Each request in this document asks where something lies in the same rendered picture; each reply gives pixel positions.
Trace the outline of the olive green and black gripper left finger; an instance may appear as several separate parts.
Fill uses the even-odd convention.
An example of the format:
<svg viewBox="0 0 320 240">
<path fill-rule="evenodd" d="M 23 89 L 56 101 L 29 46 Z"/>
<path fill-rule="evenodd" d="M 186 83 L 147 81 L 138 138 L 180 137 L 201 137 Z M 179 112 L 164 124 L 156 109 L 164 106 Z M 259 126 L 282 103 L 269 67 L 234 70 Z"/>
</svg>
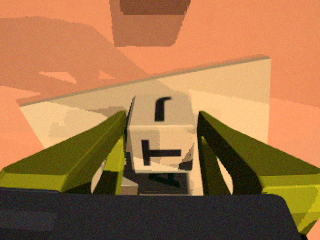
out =
<svg viewBox="0 0 320 240">
<path fill-rule="evenodd" d="M 0 187 L 120 195 L 126 144 L 126 111 L 121 110 L 89 130 L 3 167 Z M 91 193 L 93 176 L 105 159 Z"/>
</svg>

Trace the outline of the beige flat mat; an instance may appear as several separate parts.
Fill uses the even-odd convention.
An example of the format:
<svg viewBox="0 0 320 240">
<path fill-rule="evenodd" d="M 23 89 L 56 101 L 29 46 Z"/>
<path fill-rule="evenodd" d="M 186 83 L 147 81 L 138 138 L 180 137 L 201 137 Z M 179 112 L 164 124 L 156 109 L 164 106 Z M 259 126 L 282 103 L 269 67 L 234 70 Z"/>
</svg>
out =
<svg viewBox="0 0 320 240">
<path fill-rule="evenodd" d="M 267 144 L 269 56 L 163 74 L 22 104 L 19 108 L 44 148 L 95 127 L 120 110 L 127 125 L 135 95 L 188 94 L 197 130 L 205 110 L 227 126 Z M 127 134 L 120 195 L 137 195 Z"/>
</svg>

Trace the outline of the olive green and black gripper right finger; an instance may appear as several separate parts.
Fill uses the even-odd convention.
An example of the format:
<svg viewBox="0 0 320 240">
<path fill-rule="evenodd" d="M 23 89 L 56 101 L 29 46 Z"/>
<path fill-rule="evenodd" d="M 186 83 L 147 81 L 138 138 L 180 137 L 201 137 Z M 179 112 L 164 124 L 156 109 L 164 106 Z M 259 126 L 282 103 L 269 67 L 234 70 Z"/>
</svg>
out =
<svg viewBox="0 0 320 240">
<path fill-rule="evenodd" d="M 307 236 L 320 218 L 319 167 L 239 132 L 205 111 L 198 112 L 196 133 L 203 195 L 279 195 L 300 236 Z M 231 177 L 232 194 L 217 158 Z"/>
</svg>

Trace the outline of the beige letter block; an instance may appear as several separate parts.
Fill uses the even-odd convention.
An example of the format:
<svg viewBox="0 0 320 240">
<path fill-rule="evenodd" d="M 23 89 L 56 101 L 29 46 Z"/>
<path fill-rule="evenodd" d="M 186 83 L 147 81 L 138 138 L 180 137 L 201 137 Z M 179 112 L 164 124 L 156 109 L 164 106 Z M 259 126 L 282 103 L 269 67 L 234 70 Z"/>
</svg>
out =
<svg viewBox="0 0 320 240">
<path fill-rule="evenodd" d="M 139 173 L 137 195 L 191 195 L 189 173 Z"/>
<path fill-rule="evenodd" d="M 195 128 L 188 94 L 135 95 L 127 125 L 133 171 L 191 172 Z"/>
</svg>

